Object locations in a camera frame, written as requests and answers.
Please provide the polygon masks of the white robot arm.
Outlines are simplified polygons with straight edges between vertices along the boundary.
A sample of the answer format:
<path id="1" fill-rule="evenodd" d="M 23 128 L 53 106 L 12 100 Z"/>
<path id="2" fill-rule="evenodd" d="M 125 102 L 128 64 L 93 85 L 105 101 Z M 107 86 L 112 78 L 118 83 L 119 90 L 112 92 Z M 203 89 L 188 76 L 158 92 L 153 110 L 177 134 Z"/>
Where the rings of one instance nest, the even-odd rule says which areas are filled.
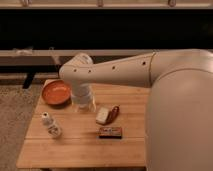
<path id="1" fill-rule="evenodd" d="M 62 65 L 72 100 L 93 100 L 92 83 L 146 87 L 147 171 L 213 171 L 213 53 L 164 50 L 103 63 L 80 53 Z"/>

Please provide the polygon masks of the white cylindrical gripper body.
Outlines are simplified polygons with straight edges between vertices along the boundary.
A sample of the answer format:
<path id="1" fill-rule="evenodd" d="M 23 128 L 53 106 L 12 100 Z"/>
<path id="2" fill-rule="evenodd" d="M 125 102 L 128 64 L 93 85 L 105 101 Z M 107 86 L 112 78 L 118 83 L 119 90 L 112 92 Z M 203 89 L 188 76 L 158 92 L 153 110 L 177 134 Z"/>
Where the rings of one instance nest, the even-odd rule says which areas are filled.
<path id="1" fill-rule="evenodd" d="M 96 111 L 92 88 L 89 84 L 72 84 L 71 99 L 78 110 Z"/>

